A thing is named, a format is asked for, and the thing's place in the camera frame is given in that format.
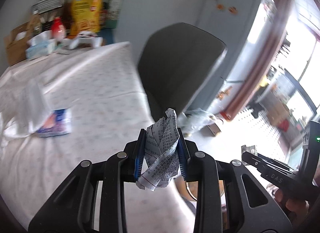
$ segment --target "finger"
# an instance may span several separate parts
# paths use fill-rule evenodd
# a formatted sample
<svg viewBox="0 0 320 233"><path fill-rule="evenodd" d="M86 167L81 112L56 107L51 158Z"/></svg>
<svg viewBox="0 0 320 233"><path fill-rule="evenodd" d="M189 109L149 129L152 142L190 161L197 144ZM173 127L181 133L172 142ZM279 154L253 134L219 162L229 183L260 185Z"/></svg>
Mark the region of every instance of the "finger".
<svg viewBox="0 0 320 233"><path fill-rule="evenodd" d="M277 202L281 202L283 199L283 192L282 190L278 189L276 192L275 192L275 200Z"/></svg>
<svg viewBox="0 0 320 233"><path fill-rule="evenodd" d="M288 210L295 212L296 214L306 214L309 205L302 200L288 199L285 206Z"/></svg>

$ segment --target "pegboard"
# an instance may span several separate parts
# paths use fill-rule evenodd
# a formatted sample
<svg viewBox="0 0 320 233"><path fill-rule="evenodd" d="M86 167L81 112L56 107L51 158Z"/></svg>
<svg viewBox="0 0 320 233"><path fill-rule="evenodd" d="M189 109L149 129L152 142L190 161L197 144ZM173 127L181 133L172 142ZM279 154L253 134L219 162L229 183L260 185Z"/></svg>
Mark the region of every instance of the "pegboard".
<svg viewBox="0 0 320 233"><path fill-rule="evenodd" d="M245 128L246 136L254 137L258 153L284 162L285 155L278 143L281 131L270 124L267 111L260 111L257 119L251 115L251 112L252 110L245 108L232 122L235 122L238 127Z"/></svg>

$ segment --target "bottle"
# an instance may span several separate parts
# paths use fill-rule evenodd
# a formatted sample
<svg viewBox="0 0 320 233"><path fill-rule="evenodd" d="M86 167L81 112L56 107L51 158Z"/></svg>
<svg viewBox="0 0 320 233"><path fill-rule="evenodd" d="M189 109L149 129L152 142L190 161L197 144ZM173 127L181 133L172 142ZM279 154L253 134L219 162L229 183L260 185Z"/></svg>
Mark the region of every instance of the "bottle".
<svg viewBox="0 0 320 233"><path fill-rule="evenodd" d="M66 37L66 28L64 27L62 21L60 20L60 17L55 17L53 24L51 25L50 30L52 31L52 37L56 39L59 42L62 42L62 40Z"/></svg>

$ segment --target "plastic bag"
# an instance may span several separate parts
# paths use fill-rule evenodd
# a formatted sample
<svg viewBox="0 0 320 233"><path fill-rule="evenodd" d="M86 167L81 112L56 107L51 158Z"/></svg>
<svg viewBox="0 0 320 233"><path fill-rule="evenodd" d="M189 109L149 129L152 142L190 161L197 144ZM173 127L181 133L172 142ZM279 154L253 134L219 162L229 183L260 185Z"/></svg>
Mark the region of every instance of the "plastic bag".
<svg viewBox="0 0 320 233"><path fill-rule="evenodd" d="M216 117L209 112L197 108L195 110L182 113L177 119L177 125L181 128L184 137L192 135L194 132L201 130L206 125L212 125L216 121Z"/></svg>
<svg viewBox="0 0 320 233"><path fill-rule="evenodd" d="M102 0L73 0L71 13L74 23L70 35L77 35L83 30L99 32L101 7Z"/></svg>

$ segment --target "cardboard box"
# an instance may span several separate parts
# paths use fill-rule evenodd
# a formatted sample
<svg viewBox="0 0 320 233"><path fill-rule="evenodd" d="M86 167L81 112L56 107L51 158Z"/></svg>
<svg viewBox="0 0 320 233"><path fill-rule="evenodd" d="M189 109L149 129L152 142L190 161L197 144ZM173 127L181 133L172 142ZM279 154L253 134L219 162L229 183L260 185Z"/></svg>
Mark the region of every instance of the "cardboard box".
<svg viewBox="0 0 320 233"><path fill-rule="evenodd" d="M219 133L222 132L223 130L223 124L224 124L224 120L222 119L217 119L216 122L212 125L208 125L210 131L212 132L213 136L217 136Z"/></svg>
<svg viewBox="0 0 320 233"><path fill-rule="evenodd" d="M272 126L278 126L283 120L289 117L289 109L280 100L268 112L267 117Z"/></svg>
<svg viewBox="0 0 320 233"><path fill-rule="evenodd" d="M4 46L7 53L7 61L10 66L25 60L26 49L29 48L27 41L32 37L33 26L39 21L37 15L31 16L29 22L26 22L17 28L13 29L10 34L4 37ZM26 31L24 38L15 41L18 33Z"/></svg>

